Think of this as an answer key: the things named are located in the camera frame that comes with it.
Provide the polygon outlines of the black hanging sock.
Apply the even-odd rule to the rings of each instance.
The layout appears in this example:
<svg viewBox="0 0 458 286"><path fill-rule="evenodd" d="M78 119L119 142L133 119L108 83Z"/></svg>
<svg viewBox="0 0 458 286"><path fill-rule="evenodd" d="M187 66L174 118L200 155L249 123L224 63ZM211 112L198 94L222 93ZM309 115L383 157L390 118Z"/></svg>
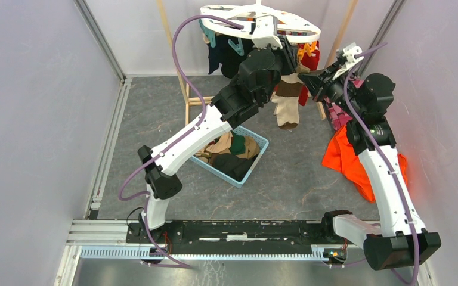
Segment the black hanging sock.
<svg viewBox="0 0 458 286"><path fill-rule="evenodd" d="M253 50L253 42L250 39L242 39L245 55L239 56L228 45L229 39L237 43L238 38L227 35L217 35L216 47L210 48L207 45L209 63L208 75L220 70L223 76L232 79L238 73L241 62L243 62L251 50Z"/></svg>

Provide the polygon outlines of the white round sock hanger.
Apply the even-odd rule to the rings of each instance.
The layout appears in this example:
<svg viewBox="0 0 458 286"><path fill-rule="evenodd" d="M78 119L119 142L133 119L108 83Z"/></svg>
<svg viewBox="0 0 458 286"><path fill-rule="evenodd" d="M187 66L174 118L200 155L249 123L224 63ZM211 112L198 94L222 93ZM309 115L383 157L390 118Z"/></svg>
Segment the white round sock hanger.
<svg viewBox="0 0 458 286"><path fill-rule="evenodd" d="M308 20L282 10L277 10L255 1L247 5L205 5L200 8L202 15L212 15L242 25L241 30L230 27L220 20L203 19L203 25L216 33L237 38L251 38L252 25L257 24L257 18L273 16L277 20L277 31L287 36L290 43L311 43L319 40L321 30Z"/></svg>

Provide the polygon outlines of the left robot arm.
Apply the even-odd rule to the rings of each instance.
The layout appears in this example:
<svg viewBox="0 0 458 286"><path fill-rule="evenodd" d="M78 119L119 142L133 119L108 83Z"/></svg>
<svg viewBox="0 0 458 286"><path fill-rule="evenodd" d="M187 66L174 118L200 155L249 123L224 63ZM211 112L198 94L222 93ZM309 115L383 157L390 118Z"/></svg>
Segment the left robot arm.
<svg viewBox="0 0 458 286"><path fill-rule="evenodd" d="M162 144L138 149L148 191L140 234L148 242L156 243L163 237L169 199L182 189L178 169L209 142L256 115L270 101L281 77L296 71L298 46L283 35L279 40L281 48L266 46L251 51L195 121Z"/></svg>

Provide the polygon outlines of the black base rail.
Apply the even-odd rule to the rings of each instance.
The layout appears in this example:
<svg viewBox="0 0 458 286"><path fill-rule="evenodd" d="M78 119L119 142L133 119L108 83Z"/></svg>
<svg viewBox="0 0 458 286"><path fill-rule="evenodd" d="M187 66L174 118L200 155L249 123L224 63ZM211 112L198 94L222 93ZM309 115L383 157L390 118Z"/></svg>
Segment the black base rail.
<svg viewBox="0 0 458 286"><path fill-rule="evenodd" d="M328 234L319 220L170 220L146 233L141 222L127 224L126 243L155 240L168 254L311 254L313 248L347 250L350 240Z"/></svg>

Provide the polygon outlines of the teal clothespin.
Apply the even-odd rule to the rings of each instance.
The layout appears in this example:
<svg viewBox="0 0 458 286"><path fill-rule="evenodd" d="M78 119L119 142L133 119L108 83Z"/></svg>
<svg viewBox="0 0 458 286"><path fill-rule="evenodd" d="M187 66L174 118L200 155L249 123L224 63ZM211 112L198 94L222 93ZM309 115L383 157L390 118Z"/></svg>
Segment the teal clothespin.
<svg viewBox="0 0 458 286"><path fill-rule="evenodd" d="M231 39L228 40L228 45L239 55L245 55L245 48L241 38L237 39L237 43L233 42Z"/></svg>
<svg viewBox="0 0 458 286"><path fill-rule="evenodd" d="M213 30L208 29L202 22L199 20L199 26L203 33L203 41L207 44L210 48L216 47L216 33Z"/></svg>

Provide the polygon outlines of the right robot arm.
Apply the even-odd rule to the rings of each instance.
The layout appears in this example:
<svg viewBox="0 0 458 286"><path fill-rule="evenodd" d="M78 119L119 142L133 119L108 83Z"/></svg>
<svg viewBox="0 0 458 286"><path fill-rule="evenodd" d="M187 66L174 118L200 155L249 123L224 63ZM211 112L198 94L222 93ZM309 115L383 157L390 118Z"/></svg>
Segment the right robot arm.
<svg viewBox="0 0 458 286"><path fill-rule="evenodd" d="M355 86L338 66L299 74L310 94L329 99L347 112L348 141L367 175L379 210L380 226L337 210L324 215L321 237L336 243L342 237L361 248L374 270L418 266L440 247L437 232L427 230L409 196L398 162L396 141L385 117L394 100L394 82L384 74L367 76Z"/></svg>

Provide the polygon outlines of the light blue laundry basket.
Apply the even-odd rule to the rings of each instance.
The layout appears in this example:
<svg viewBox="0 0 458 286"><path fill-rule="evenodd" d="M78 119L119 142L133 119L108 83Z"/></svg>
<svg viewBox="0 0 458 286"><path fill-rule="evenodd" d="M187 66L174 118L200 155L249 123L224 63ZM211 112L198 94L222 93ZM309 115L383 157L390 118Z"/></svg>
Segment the light blue laundry basket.
<svg viewBox="0 0 458 286"><path fill-rule="evenodd" d="M194 162L195 164L199 165L201 168L207 170L208 172L212 173L213 175L221 178L222 180L234 185L236 188L241 188L243 184L248 180L250 174L254 171L255 167L258 165L258 162L264 155L265 151L267 150L269 146L269 140L262 137L261 135L258 135L257 133L243 127L239 126L233 130L233 132L236 135L241 135L241 136L249 136L250 138L254 139L256 141L256 144L258 146L259 152L250 158L250 161L252 162L251 165L248 166L247 170L243 172L242 175L238 175L238 179L235 179L231 177L229 174L224 173L223 171L213 167L207 162L204 162L201 160L199 157L192 156L190 160Z"/></svg>

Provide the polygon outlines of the wooden hanger stand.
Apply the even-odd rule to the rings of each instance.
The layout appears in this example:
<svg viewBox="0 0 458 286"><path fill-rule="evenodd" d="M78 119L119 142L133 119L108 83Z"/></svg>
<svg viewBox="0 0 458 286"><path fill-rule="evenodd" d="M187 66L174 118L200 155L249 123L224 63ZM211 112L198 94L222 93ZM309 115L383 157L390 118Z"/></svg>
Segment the wooden hanger stand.
<svg viewBox="0 0 458 286"><path fill-rule="evenodd" d="M164 28L164 31L165 31L165 35L168 39L168 42L169 42L169 46L170 46L170 50L172 51L172 35L171 35L171 30L170 30L170 27L169 27L169 22L168 22L168 18L167 18L167 15L166 15L166 11L165 11L165 7L164 7L164 4L163 4L163 1L162 0L157 0L156 1L156 4L157 4L157 8L159 10L159 14L160 14L160 18L161 18L161 21L162 21L162 25L163 25L163 28ZM338 32L337 32L337 35L335 37L335 40L332 44L332 47L330 49L330 52L329 52L329 56L327 57L327 60L326 60L326 63L324 65L324 67L327 67L329 66L330 64L332 64L335 60L335 56L336 56L336 50L340 47L341 45L341 42L343 40L343 37L345 35L345 32L347 30L347 27L352 19L352 15L355 11L355 8L358 4L358 0L352 0L349 2L348 6L347 6L347 11L344 15L344 18L341 22L341 25L338 29ZM177 72L177 78L178 78L178 82L179 82L179 85L180 85L180 88L181 88L181 92L182 92L182 95L183 95L183 98L184 98L184 102L185 102L185 125L188 125L189 122L190 122L190 109L194 106L201 106L202 104L202 100L198 99L198 98L195 98L195 97L190 97L190 85L188 83L185 83L184 82L184 79L182 78L181 76L181 73L179 71L179 68L176 67L176 72Z"/></svg>

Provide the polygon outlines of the red santa pattern sock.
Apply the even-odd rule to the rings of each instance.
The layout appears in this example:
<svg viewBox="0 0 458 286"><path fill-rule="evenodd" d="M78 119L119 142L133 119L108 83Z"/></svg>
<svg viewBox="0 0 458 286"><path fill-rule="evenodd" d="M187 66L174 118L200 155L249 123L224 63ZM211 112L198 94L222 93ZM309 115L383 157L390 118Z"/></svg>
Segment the red santa pattern sock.
<svg viewBox="0 0 458 286"><path fill-rule="evenodd" d="M314 53L313 57L308 57L305 55L302 60L299 60L299 62L306 68L308 68L310 71L315 71L317 70L318 63L320 61L320 45L319 42L317 44L317 50ZM301 93L298 98L298 103L301 106L305 106L308 100L308 90L305 86L302 87Z"/></svg>

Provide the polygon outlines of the orange cloth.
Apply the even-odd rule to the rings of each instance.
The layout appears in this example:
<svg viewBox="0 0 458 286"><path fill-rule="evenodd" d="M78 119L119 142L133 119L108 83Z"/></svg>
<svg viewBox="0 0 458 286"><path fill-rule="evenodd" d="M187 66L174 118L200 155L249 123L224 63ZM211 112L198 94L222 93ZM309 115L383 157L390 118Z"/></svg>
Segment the orange cloth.
<svg viewBox="0 0 458 286"><path fill-rule="evenodd" d="M346 126L338 129L330 140L321 164L340 172L352 182L359 194L368 202L375 203L375 195L370 180L349 143Z"/></svg>

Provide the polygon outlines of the tan sock in basket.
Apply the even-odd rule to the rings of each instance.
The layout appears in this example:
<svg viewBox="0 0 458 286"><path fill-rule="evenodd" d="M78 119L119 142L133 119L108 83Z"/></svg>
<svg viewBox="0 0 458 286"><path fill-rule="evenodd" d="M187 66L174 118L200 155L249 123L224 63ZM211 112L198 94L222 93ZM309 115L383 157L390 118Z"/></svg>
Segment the tan sock in basket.
<svg viewBox="0 0 458 286"><path fill-rule="evenodd" d="M257 141L249 135L228 132L202 147L194 156L207 164L212 164L221 154L232 154L240 159L253 159L261 151Z"/></svg>

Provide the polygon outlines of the pink camouflage cloth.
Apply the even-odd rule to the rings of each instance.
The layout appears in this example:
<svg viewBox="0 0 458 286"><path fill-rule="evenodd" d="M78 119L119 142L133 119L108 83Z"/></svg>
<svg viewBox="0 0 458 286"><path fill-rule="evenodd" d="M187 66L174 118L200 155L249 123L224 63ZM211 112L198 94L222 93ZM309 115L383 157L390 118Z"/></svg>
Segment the pink camouflage cloth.
<svg viewBox="0 0 458 286"><path fill-rule="evenodd" d="M334 131L338 131L352 120L351 111L348 107L338 107L325 99L324 105L327 111L327 118Z"/></svg>

